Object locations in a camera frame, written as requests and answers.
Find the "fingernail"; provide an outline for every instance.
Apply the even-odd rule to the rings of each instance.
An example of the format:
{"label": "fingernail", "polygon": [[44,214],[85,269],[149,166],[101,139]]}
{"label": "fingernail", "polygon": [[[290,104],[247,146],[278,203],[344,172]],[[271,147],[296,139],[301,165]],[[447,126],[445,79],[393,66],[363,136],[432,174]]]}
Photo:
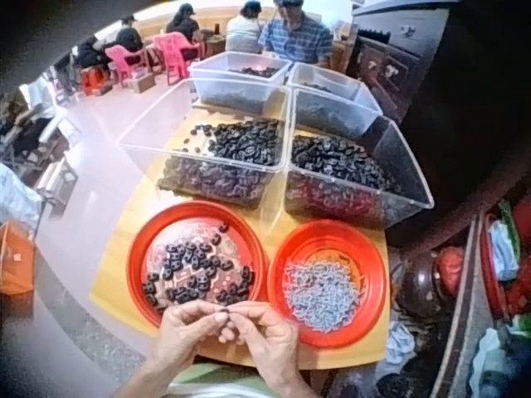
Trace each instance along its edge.
{"label": "fingernail", "polygon": [[216,315],[214,315],[214,320],[217,322],[217,323],[222,323],[222,322],[226,322],[228,319],[228,316],[226,313],[217,313]]}

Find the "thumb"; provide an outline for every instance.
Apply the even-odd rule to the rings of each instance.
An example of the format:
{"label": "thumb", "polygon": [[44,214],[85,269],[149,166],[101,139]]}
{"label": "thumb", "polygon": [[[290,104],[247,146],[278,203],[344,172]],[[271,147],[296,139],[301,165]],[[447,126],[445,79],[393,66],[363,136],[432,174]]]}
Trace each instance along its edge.
{"label": "thumb", "polygon": [[190,332],[190,338],[197,342],[201,338],[225,326],[228,320],[227,313],[212,313],[206,317],[202,317],[188,325],[187,329]]}
{"label": "thumb", "polygon": [[256,325],[249,318],[239,313],[231,313],[229,317],[234,323],[234,326],[236,326],[236,329],[238,329],[238,332],[240,332],[240,337],[247,343],[251,354],[255,356],[255,354],[263,352],[267,341],[258,331]]}

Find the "cardboard box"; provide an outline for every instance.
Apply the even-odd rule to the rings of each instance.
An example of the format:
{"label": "cardboard box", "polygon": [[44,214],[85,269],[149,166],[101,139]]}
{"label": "cardboard box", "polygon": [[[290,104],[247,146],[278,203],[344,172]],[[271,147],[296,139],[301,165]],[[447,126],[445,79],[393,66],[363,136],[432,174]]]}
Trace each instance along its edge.
{"label": "cardboard box", "polygon": [[138,79],[129,79],[128,86],[135,93],[143,93],[155,85],[155,75],[148,73]]}

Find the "yellow table surface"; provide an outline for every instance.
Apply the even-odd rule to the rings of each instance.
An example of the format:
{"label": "yellow table surface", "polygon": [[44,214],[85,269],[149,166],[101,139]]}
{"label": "yellow table surface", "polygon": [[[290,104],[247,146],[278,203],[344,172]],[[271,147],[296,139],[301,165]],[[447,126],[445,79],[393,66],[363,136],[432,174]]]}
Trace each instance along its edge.
{"label": "yellow table surface", "polygon": [[[190,148],[206,145],[202,134],[191,137],[188,132],[196,124],[234,123],[233,115],[220,114],[195,108],[187,116],[179,130],[170,139],[166,148],[182,148],[184,138],[191,138]],[[153,327],[135,307],[129,296],[125,268],[129,247],[140,228],[158,211],[192,199],[190,196],[175,197],[171,192],[160,192],[155,188],[157,178],[163,175],[166,155],[161,155],[152,167],[145,171],[144,176],[132,197],[129,199],[114,233],[111,236],[106,251],[101,259],[100,269],[96,275],[90,298],[113,316],[117,317],[132,328],[154,337],[156,328]],[[242,216],[261,240],[265,252],[272,259],[276,248],[282,240],[297,226],[307,221],[299,217],[294,218],[284,211],[282,206],[284,195],[285,175],[280,173],[266,190],[261,207],[254,211],[243,210],[236,206],[229,206],[234,212]],[[320,349],[301,345],[299,354],[300,369],[330,369],[346,366],[361,365],[375,362],[385,357],[387,330],[389,327],[389,279],[388,258],[385,235],[383,231],[372,231],[359,228],[378,249],[386,267],[387,294],[382,314],[374,329],[358,342],[339,349]],[[234,344],[222,345],[215,338],[205,341],[198,353],[204,357],[218,361],[235,363],[243,366],[254,366],[246,347]]]}

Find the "pink plastic chair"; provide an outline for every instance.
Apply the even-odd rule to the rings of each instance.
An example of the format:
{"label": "pink plastic chair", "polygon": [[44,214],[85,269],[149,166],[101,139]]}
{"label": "pink plastic chair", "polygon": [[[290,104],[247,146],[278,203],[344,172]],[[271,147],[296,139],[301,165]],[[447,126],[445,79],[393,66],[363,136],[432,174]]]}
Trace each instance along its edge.
{"label": "pink plastic chair", "polygon": [[[122,87],[124,87],[124,75],[126,78],[131,79],[133,77],[133,70],[137,69],[142,64],[146,65],[149,71],[151,71],[146,50],[144,48],[136,52],[129,52],[122,46],[116,45],[105,49],[105,54],[107,54],[107,56],[114,62],[116,72],[118,73],[118,81]],[[125,58],[130,56],[140,56],[140,62],[128,65]]]}
{"label": "pink plastic chair", "polygon": [[185,79],[190,76],[188,66],[191,61],[186,62],[183,58],[183,50],[197,50],[197,57],[204,57],[204,46],[202,43],[190,44],[187,38],[179,32],[172,32],[153,38],[155,46],[163,53],[164,65],[166,66],[166,79],[169,83],[169,76],[174,72],[178,79]]}

